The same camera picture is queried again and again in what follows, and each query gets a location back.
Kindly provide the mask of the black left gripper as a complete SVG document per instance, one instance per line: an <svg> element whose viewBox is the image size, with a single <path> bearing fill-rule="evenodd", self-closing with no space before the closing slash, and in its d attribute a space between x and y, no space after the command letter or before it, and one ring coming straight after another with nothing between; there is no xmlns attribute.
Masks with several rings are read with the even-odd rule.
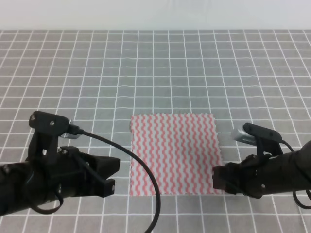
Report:
<svg viewBox="0 0 311 233"><path fill-rule="evenodd" d="M108 178L119 171L119 158L89 155L73 146L59 151L57 146L57 136L35 134L31 139L26 159L30 165L26 196L30 201L115 194L115 180Z"/></svg>

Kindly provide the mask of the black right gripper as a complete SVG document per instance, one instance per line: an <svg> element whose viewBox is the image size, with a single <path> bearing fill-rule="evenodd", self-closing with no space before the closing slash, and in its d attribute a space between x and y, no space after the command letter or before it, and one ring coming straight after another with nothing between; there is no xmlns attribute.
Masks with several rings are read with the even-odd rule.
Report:
<svg viewBox="0 0 311 233"><path fill-rule="evenodd" d="M243 194L252 198L260 198L259 194L252 194L248 190L250 184L258 184L258 169L263 167L269 159L282 155L280 144L283 140L258 139L256 154L248 155L239 163L229 162L225 166L216 166L213 171L213 188L229 194Z"/></svg>

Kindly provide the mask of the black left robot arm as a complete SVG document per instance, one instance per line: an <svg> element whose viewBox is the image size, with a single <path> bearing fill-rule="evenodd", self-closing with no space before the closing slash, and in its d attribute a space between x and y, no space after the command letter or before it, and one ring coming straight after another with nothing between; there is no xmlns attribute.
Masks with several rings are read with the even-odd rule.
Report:
<svg viewBox="0 0 311 233"><path fill-rule="evenodd" d="M78 148L59 147L58 138L33 136L26 161L0 167L1 216L31 208L40 214L60 209L41 209L40 205L68 197L98 196L115 193L112 175L120 169L120 160L95 156Z"/></svg>

